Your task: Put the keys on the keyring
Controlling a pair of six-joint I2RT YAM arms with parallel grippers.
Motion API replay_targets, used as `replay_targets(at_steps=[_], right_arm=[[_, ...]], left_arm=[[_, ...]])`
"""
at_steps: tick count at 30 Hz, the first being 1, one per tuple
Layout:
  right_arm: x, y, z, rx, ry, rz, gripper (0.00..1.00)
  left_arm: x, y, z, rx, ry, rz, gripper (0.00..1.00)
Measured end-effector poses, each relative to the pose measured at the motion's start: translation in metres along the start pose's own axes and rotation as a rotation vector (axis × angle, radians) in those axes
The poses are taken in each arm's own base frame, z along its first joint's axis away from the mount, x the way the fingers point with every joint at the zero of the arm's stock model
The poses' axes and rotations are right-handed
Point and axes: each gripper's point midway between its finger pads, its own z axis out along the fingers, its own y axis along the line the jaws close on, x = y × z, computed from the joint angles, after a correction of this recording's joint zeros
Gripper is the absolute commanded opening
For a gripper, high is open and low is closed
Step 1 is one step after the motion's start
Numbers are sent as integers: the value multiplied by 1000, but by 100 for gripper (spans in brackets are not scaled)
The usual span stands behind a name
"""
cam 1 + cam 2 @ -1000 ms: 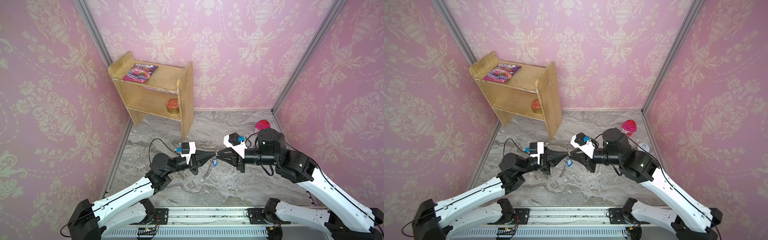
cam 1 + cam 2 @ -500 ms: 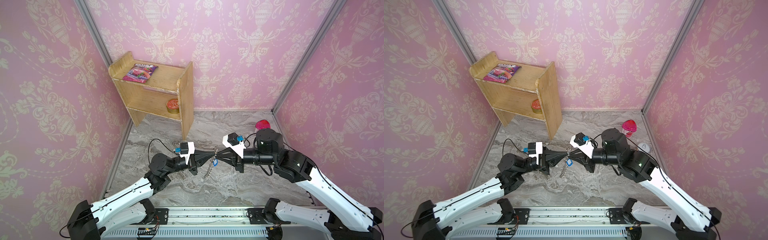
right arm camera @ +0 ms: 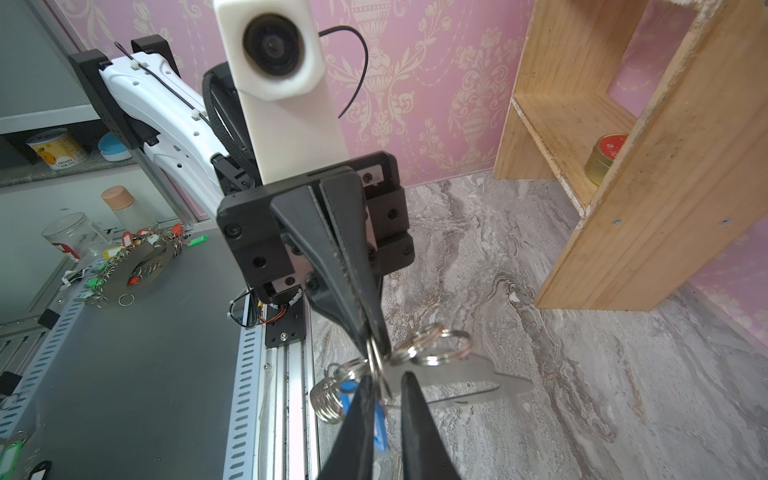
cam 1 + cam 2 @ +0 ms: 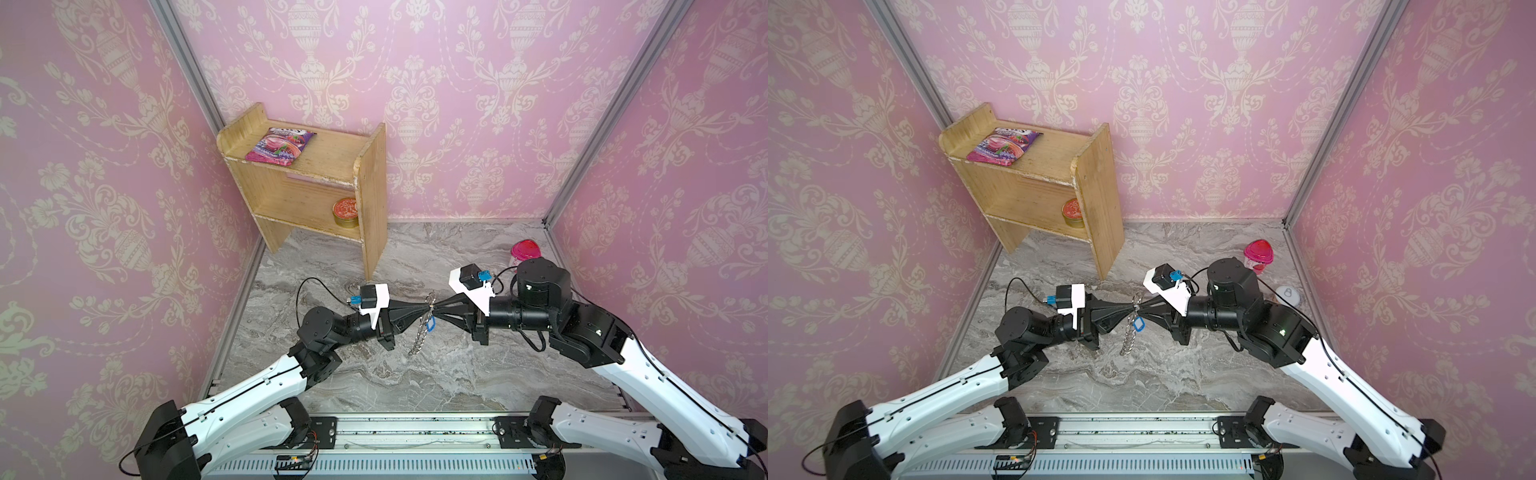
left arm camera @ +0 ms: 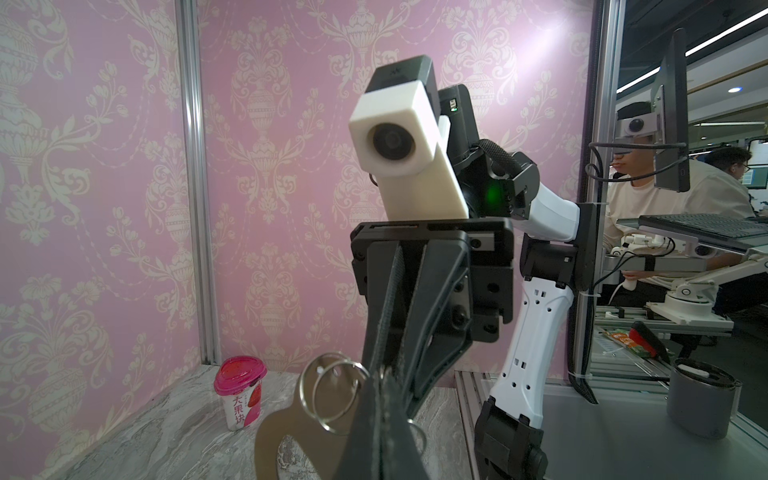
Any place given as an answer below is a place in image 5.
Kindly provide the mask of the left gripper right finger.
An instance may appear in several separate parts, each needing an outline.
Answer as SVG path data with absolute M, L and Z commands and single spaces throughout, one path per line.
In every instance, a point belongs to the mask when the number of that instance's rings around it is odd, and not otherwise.
M 382 375 L 380 388 L 380 478 L 428 479 L 400 389 L 390 372 Z

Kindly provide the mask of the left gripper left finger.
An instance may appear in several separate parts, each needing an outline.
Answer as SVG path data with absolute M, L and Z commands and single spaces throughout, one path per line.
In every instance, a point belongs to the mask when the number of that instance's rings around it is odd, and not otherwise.
M 366 380 L 334 479 L 371 480 L 381 477 L 381 378 Z

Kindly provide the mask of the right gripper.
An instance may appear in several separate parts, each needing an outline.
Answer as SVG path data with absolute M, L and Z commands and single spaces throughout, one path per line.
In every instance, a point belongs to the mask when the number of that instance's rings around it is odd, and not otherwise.
M 513 319 L 509 219 L 364 222 L 350 235 L 357 287 L 368 304 L 362 365 L 385 363 L 391 321 L 403 331 L 397 379 L 414 418 L 471 345 L 492 343 Z

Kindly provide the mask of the black keyboard on arm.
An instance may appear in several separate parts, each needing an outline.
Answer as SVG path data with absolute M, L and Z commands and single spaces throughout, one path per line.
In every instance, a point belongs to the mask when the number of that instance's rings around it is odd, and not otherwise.
M 767 253 L 767 224 L 719 214 L 642 215 L 619 225 L 732 253 Z

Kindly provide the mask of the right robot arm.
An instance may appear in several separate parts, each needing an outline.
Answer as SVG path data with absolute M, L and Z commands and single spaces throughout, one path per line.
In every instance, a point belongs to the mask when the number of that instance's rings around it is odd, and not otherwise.
M 349 121 L 360 167 L 387 218 L 351 235 L 368 304 L 364 355 L 399 332 L 410 408 L 474 341 L 492 342 L 521 231 L 522 304 L 502 373 L 475 426 L 484 479 L 540 479 L 544 385 L 575 294 L 592 281 L 595 207 L 565 200 L 536 163 L 478 135 L 468 90 L 372 82 Z

